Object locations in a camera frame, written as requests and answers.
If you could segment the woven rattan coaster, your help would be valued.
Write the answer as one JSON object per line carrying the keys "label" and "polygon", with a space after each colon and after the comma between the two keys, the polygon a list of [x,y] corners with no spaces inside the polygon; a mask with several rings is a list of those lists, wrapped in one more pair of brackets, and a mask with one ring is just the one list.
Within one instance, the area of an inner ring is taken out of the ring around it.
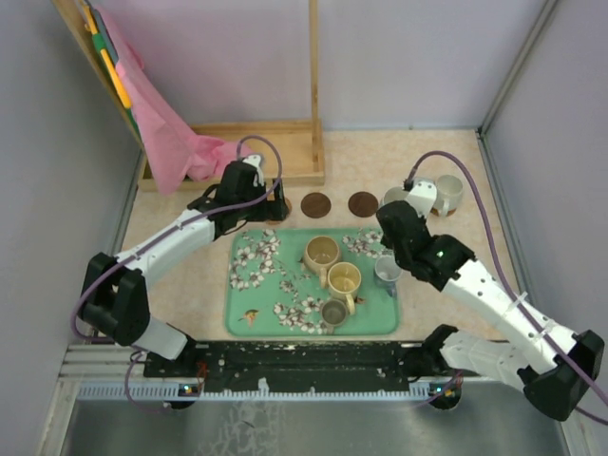
{"label": "woven rattan coaster", "polygon": [[283,220],[268,220],[268,221],[266,221],[267,225],[275,226],[275,225],[279,225],[282,222],[287,220],[289,215],[292,213],[293,206],[292,206],[291,201],[288,198],[285,198],[285,204],[287,206],[287,215],[285,216],[285,218]]}

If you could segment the light brown wooden coaster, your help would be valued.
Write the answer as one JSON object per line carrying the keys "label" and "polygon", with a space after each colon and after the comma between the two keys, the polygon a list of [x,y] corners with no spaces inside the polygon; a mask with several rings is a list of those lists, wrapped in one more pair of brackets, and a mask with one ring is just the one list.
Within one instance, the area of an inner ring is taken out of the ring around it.
{"label": "light brown wooden coaster", "polygon": [[449,218],[451,217],[456,211],[458,210],[457,207],[452,207],[450,205],[448,206],[433,206],[430,210],[430,213],[438,218]]}

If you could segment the small blue-grey cup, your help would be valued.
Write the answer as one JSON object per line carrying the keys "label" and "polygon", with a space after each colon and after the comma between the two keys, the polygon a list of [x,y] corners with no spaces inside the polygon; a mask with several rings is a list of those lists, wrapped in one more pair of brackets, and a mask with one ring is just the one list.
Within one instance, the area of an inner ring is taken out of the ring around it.
{"label": "small blue-grey cup", "polygon": [[390,297],[397,295],[397,283],[403,273],[392,256],[380,256],[373,269],[374,283],[385,290]]}

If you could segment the white grey mug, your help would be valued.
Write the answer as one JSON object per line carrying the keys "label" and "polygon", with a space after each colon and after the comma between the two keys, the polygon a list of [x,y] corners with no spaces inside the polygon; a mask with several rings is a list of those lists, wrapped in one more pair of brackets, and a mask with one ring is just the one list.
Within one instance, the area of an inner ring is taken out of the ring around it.
{"label": "white grey mug", "polygon": [[464,195],[463,182],[453,175],[443,175],[436,179],[436,201],[433,206],[452,206],[459,208]]}

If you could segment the light blue mug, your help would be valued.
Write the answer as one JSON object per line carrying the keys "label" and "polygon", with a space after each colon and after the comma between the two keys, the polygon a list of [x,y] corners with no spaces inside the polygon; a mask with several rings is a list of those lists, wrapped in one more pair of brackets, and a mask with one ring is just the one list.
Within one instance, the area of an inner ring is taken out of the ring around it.
{"label": "light blue mug", "polygon": [[432,180],[415,178],[409,190],[392,187],[380,201],[380,206],[404,200],[417,210],[429,210],[437,199],[437,188]]}

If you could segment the dark reddish wooden coaster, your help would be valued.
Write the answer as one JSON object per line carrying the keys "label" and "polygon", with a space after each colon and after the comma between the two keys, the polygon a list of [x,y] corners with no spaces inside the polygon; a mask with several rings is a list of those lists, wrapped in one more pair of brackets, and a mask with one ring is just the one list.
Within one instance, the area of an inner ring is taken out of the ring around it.
{"label": "dark reddish wooden coaster", "polygon": [[332,202],[324,193],[312,192],[302,199],[300,209],[308,218],[321,219],[330,213]]}

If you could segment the dark brown wooden coaster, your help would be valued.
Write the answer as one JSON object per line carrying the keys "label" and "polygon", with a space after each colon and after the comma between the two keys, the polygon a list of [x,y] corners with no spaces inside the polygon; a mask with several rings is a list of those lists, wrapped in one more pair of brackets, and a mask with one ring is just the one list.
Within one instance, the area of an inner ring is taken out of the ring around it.
{"label": "dark brown wooden coaster", "polygon": [[348,200],[350,212],[358,218],[372,217],[379,207],[377,197],[367,191],[353,193]]}

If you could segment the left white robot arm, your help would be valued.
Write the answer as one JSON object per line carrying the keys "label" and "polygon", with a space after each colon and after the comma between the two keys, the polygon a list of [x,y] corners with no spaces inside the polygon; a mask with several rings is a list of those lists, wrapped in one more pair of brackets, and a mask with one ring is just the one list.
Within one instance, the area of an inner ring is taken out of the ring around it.
{"label": "left white robot arm", "polygon": [[155,236],[115,256],[92,258],[74,317],[120,346],[155,353],[179,377],[191,374],[198,364],[197,353],[187,348],[192,338],[152,316],[148,292],[173,267],[239,223],[287,217],[282,183],[274,179],[267,185],[262,164],[259,154],[230,162],[218,184]]}

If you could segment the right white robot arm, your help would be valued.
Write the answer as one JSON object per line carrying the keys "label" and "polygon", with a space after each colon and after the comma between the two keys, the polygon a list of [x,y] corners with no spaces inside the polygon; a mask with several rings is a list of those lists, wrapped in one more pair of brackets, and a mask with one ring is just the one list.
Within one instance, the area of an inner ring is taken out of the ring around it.
{"label": "right white robot arm", "polygon": [[405,200],[376,212],[382,243],[396,264],[419,281],[475,310],[504,337],[496,343],[448,325],[429,336],[426,368],[438,376],[472,371],[523,393],[545,416],[566,421],[597,383],[605,343],[591,330],[576,333],[512,297],[483,263],[451,235],[431,235],[425,217]]}

